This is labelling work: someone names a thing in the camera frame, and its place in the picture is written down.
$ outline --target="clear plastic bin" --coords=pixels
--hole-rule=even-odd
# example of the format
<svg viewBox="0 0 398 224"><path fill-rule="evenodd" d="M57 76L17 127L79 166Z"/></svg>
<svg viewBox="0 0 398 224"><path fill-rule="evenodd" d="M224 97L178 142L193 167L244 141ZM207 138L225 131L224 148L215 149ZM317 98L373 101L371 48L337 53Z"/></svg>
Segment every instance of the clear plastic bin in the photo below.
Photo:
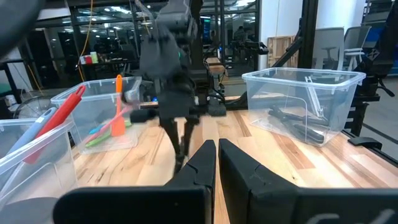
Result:
<svg viewBox="0 0 398 224"><path fill-rule="evenodd" d="M80 85L86 86L81 101L72 111L71 117L76 124L72 130L72 137L80 153L88 154L94 152L109 151L115 149L129 149L138 144L138 137L142 130L142 124L129 125L129 113L124 113L126 120L126 132L122 136L111 136L110 129L98 136L94 141L89 141L101 126L116 115L116 100L120 97L116 93L116 79L95 80L83 82L67 91L53 97L51 103L57 107L61 106L71 93L76 92ZM129 101L137 102L133 108L139 108L139 85L141 77L123 78L123 88L129 89L126 93Z"/></svg>
<svg viewBox="0 0 398 224"><path fill-rule="evenodd" d="M0 121L0 222L52 223L57 199L77 187L67 121L6 155L35 119ZM35 162L25 158L40 153Z"/></svg>
<svg viewBox="0 0 398 224"><path fill-rule="evenodd" d="M345 126L364 73L268 68L246 73L250 122L322 146Z"/></svg>

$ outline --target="orange spatula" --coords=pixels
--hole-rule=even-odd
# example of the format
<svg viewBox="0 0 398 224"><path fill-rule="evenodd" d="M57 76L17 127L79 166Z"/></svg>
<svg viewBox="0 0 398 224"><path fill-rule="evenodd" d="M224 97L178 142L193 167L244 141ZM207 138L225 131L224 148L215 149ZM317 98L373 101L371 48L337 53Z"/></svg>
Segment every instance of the orange spatula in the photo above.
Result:
<svg viewBox="0 0 398 224"><path fill-rule="evenodd" d="M122 92L122 76L118 75L116 77L116 93L121 93ZM122 101L120 97L116 98L116 115L118 115L121 111L122 107ZM126 131L126 126L124 125L124 118L122 116L116 118L114 123L112 124L112 136L120 136L123 135L124 132Z"/></svg>

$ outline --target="black clamp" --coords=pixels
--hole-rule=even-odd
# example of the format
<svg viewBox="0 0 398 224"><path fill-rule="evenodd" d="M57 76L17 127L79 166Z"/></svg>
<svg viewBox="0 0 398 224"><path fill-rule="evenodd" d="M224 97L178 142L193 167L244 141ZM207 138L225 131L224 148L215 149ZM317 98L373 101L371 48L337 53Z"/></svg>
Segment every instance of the black clamp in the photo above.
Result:
<svg viewBox="0 0 398 224"><path fill-rule="evenodd" d="M366 148L375 148L381 150L382 144L370 137L356 137L348 140L353 146L363 146Z"/></svg>

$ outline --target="wooden table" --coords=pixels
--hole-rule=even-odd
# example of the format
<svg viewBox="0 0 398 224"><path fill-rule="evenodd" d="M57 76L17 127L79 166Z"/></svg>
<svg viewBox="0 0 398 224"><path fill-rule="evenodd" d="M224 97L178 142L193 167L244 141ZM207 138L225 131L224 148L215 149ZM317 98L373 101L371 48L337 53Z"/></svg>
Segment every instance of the wooden table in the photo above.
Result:
<svg viewBox="0 0 398 224"><path fill-rule="evenodd" d="M178 120L180 135L184 120ZM174 150L158 121L150 121L139 145L97 154L74 152L80 186L163 185L172 177ZM218 145L226 138L261 164L302 187L398 187L398 169L364 147L354 147L339 134L324 147L309 146L249 124L247 111L228 111L226 117L201 118L192 135L190 155L206 139ZM215 223L229 223L216 175Z"/></svg>

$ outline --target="gray floor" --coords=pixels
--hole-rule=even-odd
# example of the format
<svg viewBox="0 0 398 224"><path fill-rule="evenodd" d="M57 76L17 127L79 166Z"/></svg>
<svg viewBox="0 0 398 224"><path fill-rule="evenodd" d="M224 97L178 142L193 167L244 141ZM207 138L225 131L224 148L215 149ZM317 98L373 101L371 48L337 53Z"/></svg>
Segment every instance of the gray floor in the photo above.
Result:
<svg viewBox="0 0 398 224"><path fill-rule="evenodd" d="M386 79L384 84L398 95L398 79ZM246 91L245 84L239 85L225 85L226 96L241 95ZM381 96L379 102L370 102L366 111L364 123L391 137L395 142L398 142L398 96L390 97L383 90L378 90L377 93ZM389 154L395 159L398 159L398 145L393 141L384 138L382 135L363 127L361 136L371 137L383 144L382 151Z"/></svg>

